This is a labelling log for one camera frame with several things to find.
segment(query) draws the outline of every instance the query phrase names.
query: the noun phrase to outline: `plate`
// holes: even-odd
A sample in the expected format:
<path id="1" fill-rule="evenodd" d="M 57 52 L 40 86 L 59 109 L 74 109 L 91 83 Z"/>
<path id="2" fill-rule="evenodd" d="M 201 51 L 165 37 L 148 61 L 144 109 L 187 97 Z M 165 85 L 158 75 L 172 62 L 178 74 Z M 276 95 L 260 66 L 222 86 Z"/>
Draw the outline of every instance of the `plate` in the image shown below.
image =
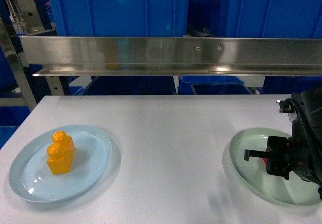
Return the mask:
<path id="1" fill-rule="evenodd" d="M 52 135 L 71 135 L 76 151 L 71 172 L 53 175 L 47 165 Z M 15 157 L 9 184 L 21 198 L 31 202 L 57 202 L 91 188 L 101 177 L 111 156 L 110 138 L 100 129 L 84 125 L 63 126 L 32 140 Z"/>
<path id="2" fill-rule="evenodd" d="M 291 205 L 313 205 L 321 202 L 315 183 L 301 180 L 293 171 L 290 179 L 266 173 L 262 158 L 244 160 L 244 149 L 265 151 L 268 136 L 290 137 L 290 135 L 268 128 L 251 128 L 239 132 L 231 141 L 229 154 L 237 175 L 243 183 L 260 197 L 276 203 Z"/>

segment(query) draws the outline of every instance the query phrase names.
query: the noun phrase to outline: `blue storage bin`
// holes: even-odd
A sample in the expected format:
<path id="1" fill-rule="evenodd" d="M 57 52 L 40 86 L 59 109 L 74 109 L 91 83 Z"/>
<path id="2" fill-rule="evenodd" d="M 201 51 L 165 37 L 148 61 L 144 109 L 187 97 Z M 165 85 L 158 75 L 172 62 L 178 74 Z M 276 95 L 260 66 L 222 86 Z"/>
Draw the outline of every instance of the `blue storage bin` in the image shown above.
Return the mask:
<path id="1" fill-rule="evenodd" d="M 19 126 L 29 113 L 28 107 L 0 107 L 0 126 Z"/>
<path id="2" fill-rule="evenodd" d="M 59 36 L 186 34 L 188 0 L 50 0 Z"/>
<path id="3" fill-rule="evenodd" d="M 7 59 L 0 49 L 0 90 L 16 82 Z"/>
<path id="4" fill-rule="evenodd" d="M 232 76 L 179 76 L 178 93 L 181 95 L 249 94 L 243 84 L 239 77 Z"/>
<path id="5" fill-rule="evenodd" d="M 175 95 L 172 76 L 96 77 L 78 95 Z"/>
<path id="6" fill-rule="evenodd" d="M 194 95 L 242 95 L 252 94 L 243 84 L 191 85 Z"/>
<path id="7" fill-rule="evenodd" d="M 322 77 L 265 77 L 265 94 L 292 94 L 322 85 Z"/>
<path id="8" fill-rule="evenodd" d="M 18 127 L 1 127 L 0 126 L 0 148 L 5 145 L 8 139 L 15 133 Z"/>
<path id="9" fill-rule="evenodd" d="M 189 0 L 188 23 L 219 37 L 322 38 L 322 0 Z"/>

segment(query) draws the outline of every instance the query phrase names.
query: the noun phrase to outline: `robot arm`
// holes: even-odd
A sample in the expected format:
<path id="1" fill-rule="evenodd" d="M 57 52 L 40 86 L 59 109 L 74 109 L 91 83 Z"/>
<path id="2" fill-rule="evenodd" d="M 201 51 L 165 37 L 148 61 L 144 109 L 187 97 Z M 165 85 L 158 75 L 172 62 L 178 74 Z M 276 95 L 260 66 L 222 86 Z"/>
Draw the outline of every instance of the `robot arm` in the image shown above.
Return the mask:
<path id="1" fill-rule="evenodd" d="M 279 112 L 289 114 L 292 136 L 270 136 L 266 151 L 245 150 L 244 160 L 266 158 L 266 172 L 286 180 L 294 171 L 302 180 L 318 184 L 322 198 L 322 86 L 277 103 Z"/>

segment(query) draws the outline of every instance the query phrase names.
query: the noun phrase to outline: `light blue plate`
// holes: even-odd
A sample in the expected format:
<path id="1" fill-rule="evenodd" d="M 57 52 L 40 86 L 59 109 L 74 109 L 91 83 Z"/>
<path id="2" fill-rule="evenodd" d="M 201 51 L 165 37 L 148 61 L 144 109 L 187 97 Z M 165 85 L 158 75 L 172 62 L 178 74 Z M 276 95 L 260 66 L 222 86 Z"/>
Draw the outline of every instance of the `light blue plate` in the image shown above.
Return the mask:
<path id="1" fill-rule="evenodd" d="M 57 131 L 72 136 L 76 151 L 71 172 L 53 175 L 47 165 L 47 148 Z M 21 198 L 32 202 L 57 202 L 91 188 L 101 177 L 111 156 L 111 141 L 100 129 L 84 125 L 51 130 L 27 144 L 9 169 L 9 184 Z"/>

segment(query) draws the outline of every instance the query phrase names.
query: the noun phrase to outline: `metal shelf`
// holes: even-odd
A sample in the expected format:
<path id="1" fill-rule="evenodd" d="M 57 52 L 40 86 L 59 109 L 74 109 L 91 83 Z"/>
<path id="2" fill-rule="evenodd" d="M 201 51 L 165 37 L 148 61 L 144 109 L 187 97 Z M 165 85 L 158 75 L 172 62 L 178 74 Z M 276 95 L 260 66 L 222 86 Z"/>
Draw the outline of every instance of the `metal shelf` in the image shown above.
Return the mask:
<path id="1" fill-rule="evenodd" d="M 35 76 L 322 75 L 322 40 L 21 36 Z"/>

